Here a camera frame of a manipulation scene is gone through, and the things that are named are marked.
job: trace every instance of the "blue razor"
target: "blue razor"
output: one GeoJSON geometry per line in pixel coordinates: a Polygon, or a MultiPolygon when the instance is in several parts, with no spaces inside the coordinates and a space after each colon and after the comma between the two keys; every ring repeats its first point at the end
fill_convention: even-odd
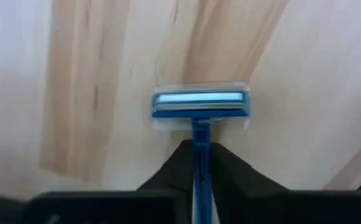
{"type": "Polygon", "coordinates": [[[248,92],[240,87],[160,92],[152,97],[151,116],[191,120],[197,223],[212,223],[211,120],[250,116],[248,92]]]}

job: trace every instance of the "black object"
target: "black object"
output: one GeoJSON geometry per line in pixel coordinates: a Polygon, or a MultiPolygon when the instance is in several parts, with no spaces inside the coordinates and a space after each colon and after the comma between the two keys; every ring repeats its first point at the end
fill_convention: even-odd
{"type": "MultiPolygon", "coordinates": [[[[292,191],[212,144],[213,196],[220,223],[361,223],[361,191],[292,191]]],[[[26,223],[191,223],[192,141],[134,192],[43,194],[24,210],[26,223]]]]}
{"type": "Polygon", "coordinates": [[[0,197],[0,224],[20,223],[25,203],[0,197]]]}

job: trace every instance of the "light wood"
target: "light wood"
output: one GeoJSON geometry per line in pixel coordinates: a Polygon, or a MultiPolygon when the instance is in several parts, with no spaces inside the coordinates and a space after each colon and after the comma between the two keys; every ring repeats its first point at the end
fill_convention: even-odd
{"type": "Polygon", "coordinates": [[[361,149],[361,1],[0,1],[0,27],[0,194],[135,189],[185,137],[152,126],[167,84],[250,81],[217,140],[291,189],[361,149]]]}
{"type": "Polygon", "coordinates": [[[361,150],[330,181],[326,189],[356,190],[361,186],[361,150]]]}

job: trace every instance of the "razor blade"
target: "razor blade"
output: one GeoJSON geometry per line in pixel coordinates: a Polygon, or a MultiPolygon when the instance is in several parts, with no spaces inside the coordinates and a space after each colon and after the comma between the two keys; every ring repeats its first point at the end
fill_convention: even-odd
{"type": "Polygon", "coordinates": [[[223,118],[250,115],[246,90],[198,89],[156,93],[153,118],[223,118]]]}

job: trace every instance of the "wood grain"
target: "wood grain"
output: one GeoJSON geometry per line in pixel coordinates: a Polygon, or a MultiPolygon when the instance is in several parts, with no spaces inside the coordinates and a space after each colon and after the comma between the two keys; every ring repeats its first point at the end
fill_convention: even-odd
{"type": "Polygon", "coordinates": [[[135,189],[185,137],[154,129],[154,88],[222,81],[252,117],[218,140],[326,187],[361,149],[361,1],[0,0],[0,194],[135,189]]]}
{"type": "Polygon", "coordinates": [[[54,1],[41,163],[100,180],[111,134],[128,3],[54,1]]]}
{"type": "Polygon", "coordinates": [[[248,82],[287,2],[177,1],[159,83],[248,82]]]}
{"type": "Polygon", "coordinates": [[[325,187],[361,149],[361,2],[290,1],[250,88],[250,126],[220,141],[289,188],[325,187]]]}
{"type": "Polygon", "coordinates": [[[361,186],[361,150],[330,181],[329,190],[357,190],[361,186]]]}

